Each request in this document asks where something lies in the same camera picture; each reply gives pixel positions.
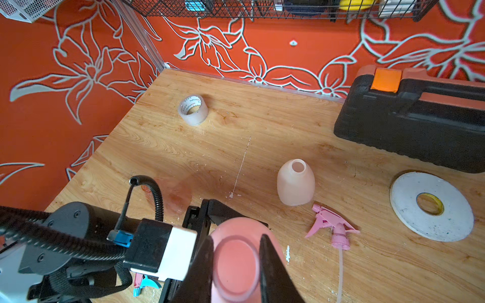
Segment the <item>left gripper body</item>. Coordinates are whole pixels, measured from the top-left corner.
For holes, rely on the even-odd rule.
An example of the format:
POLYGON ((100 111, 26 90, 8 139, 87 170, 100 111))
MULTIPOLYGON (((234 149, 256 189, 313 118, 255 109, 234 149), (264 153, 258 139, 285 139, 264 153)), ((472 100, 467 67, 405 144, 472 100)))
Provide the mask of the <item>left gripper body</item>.
MULTIPOLYGON (((198 233, 189 266, 209 236, 207 208, 208 200, 189 207, 181 226, 198 233)), ((164 222, 162 209, 152 220, 164 222)), ((142 220, 81 202, 54 213, 18 210, 16 238, 27 245, 19 270, 44 277, 39 297, 50 302, 89 301, 125 290, 134 272, 123 260, 142 220)), ((166 280, 163 302, 173 300, 182 281, 166 280)))

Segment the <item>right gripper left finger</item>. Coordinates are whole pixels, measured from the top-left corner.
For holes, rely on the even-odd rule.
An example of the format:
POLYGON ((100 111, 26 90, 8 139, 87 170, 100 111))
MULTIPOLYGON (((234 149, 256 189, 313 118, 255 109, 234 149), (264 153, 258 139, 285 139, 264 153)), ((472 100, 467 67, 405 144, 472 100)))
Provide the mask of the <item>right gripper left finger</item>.
POLYGON ((171 302, 211 302, 213 260, 213 239, 208 236, 171 302))

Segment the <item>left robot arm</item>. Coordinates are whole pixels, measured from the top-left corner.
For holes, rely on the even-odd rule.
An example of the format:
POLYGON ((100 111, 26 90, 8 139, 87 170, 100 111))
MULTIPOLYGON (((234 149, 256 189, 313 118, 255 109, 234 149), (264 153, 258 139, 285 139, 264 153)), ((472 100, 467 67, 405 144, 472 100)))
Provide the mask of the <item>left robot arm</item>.
POLYGON ((1 208, 2 302, 90 302, 140 275, 162 302, 251 302, 265 296, 265 223, 221 202, 190 207, 180 227, 81 202, 53 213, 1 208))

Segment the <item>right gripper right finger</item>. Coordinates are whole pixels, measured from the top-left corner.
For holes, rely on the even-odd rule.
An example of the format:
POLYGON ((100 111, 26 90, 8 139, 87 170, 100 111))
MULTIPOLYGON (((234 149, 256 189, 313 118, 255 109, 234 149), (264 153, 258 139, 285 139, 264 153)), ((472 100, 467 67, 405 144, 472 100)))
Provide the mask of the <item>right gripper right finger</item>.
POLYGON ((259 260, 262 302, 304 303, 267 234, 263 234, 260 239, 259 260))

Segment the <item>pink spray bottle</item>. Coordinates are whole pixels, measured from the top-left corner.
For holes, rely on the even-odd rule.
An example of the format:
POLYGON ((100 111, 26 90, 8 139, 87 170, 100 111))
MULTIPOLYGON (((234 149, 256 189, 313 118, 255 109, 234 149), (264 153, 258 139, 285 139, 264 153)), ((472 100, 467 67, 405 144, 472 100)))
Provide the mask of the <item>pink spray bottle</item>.
POLYGON ((232 218, 211 233, 214 246, 212 302, 261 302, 259 247, 264 234, 269 236, 280 261, 286 265, 275 235, 252 218, 232 218))

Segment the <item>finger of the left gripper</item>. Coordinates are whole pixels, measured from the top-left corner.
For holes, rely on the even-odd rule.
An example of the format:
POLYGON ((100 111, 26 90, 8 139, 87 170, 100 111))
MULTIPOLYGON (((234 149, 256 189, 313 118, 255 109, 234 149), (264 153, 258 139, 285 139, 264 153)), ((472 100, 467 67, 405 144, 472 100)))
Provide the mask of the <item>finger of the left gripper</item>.
POLYGON ((232 209, 231 207, 223 204, 222 202, 216 199, 210 199, 208 201, 208 208, 207 208, 207 217, 208 221, 206 223, 207 230, 210 229, 210 226, 214 223, 216 225, 220 225, 225 221, 228 221, 233 218, 246 218, 245 215, 237 212, 236 210, 232 209))

